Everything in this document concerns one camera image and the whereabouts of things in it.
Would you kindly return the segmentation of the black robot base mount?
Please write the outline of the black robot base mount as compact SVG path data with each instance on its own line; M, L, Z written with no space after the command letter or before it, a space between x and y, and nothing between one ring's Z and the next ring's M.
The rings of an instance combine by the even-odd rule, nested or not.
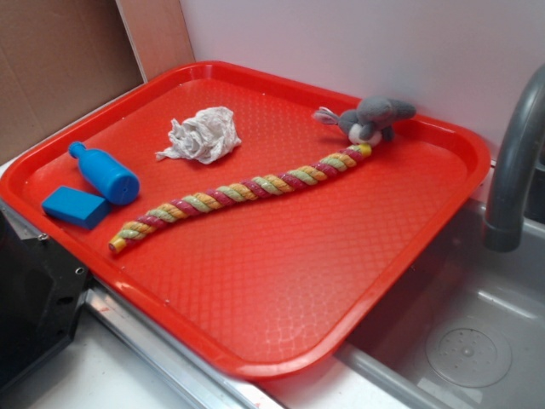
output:
M41 233L21 238L1 213L1 392L74 339L89 268Z

